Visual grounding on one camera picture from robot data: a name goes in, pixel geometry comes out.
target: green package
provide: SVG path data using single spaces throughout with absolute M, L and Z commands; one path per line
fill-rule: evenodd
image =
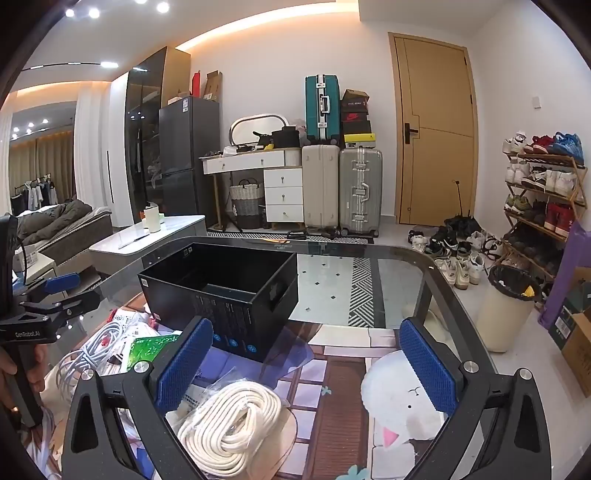
M 139 361 L 145 360 L 152 362 L 156 355 L 167 343 L 174 342 L 178 335 L 162 335 L 157 337 L 136 338 L 131 344 L 129 350 L 129 360 L 127 362 L 127 370 Z

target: white coiled rope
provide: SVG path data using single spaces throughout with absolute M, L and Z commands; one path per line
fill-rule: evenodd
M 228 478 L 249 465 L 280 412 L 281 400 L 274 392 L 238 381 L 196 408 L 177 436 L 199 468 Z

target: white dresser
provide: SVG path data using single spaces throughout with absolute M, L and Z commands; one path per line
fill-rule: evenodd
M 303 223 L 301 167 L 267 169 L 264 178 L 267 222 Z

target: suitcase handle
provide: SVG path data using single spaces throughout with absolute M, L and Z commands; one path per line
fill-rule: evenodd
M 369 185 L 366 183 L 361 183 L 361 186 L 365 188 L 366 195 L 361 199 L 361 203 L 367 202 L 369 200 Z
M 330 98 L 328 95 L 320 95 L 320 114 L 323 113 L 330 113 Z

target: white cup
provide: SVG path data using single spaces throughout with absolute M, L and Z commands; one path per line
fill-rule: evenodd
M 160 231 L 160 211 L 158 205 L 148 207 L 144 210 L 146 218 L 146 224 L 150 233 L 156 233 Z

